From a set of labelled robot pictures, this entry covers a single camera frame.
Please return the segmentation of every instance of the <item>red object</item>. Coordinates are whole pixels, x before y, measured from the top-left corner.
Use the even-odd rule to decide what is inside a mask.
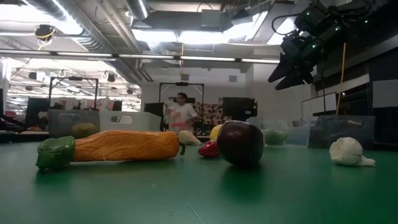
[[[16,118],[17,117],[17,113],[13,112],[13,111],[6,111],[4,113],[4,115],[10,117],[10,118]]]
[[[199,155],[204,157],[219,157],[217,142],[208,141],[200,149]]]

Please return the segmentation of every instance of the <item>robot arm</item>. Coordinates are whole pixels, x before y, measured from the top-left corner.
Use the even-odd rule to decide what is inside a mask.
[[[374,12],[394,0],[357,0],[341,6],[326,8],[319,1],[311,3],[297,16],[293,30],[280,45],[280,63],[269,77],[269,82],[284,78],[276,86],[282,90],[295,85],[311,83],[313,67],[349,38],[369,29]]]

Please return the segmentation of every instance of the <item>dark red eggplant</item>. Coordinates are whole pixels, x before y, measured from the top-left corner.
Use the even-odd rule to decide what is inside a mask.
[[[199,155],[204,157],[219,157],[220,153],[218,152],[217,142],[208,141],[206,142],[200,149]]]
[[[264,148],[260,129],[243,121],[227,121],[220,129],[217,146],[228,162],[237,166],[258,164]]]

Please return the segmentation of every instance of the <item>clear plastic bin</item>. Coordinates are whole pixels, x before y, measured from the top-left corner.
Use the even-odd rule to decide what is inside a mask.
[[[361,143],[363,149],[373,149],[373,116],[319,116],[311,127],[309,147],[329,148],[339,138],[351,137]]]
[[[269,146],[283,146],[287,135],[289,134],[289,127],[285,120],[269,120],[265,116],[257,116],[249,118],[246,122],[253,124],[261,130],[264,135],[264,143]]]
[[[99,112],[101,131],[160,131],[160,116],[148,112]]]
[[[308,146],[310,130],[313,125],[315,125],[313,117],[302,120],[287,121],[288,134],[285,143],[296,146]]]
[[[49,136],[60,138],[73,136],[73,127],[80,123],[91,123],[100,131],[100,114],[98,111],[85,110],[49,110]]]

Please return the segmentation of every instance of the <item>metal frame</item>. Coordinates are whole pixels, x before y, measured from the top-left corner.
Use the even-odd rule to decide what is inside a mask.
[[[159,83],[159,103],[160,102],[160,97],[162,96],[162,85],[176,85],[176,86],[190,86],[190,85],[198,85],[201,86],[202,88],[202,92],[201,92],[201,115],[203,116],[203,112],[204,112],[204,101],[205,101],[205,84],[203,83],[186,83],[185,85],[181,85],[181,83]]]
[[[94,109],[96,109],[96,107],[97,107],[97,93],[98,93],[98,79],[97,78],[83,78],[83,77],[68,77],[68,78],[66,78],[66,77],[63,77],[63,78],[51,77],[50,78],[50,87],[49,87],[49,109],[51,107],[52,89],[57,86],[57,83],[55,84],[55,86],[52,85],[52,82],[55,79],[60,80],[60,81],[65,80],[65,79],[70,80],[70,81],[94,80],[95,81]]]

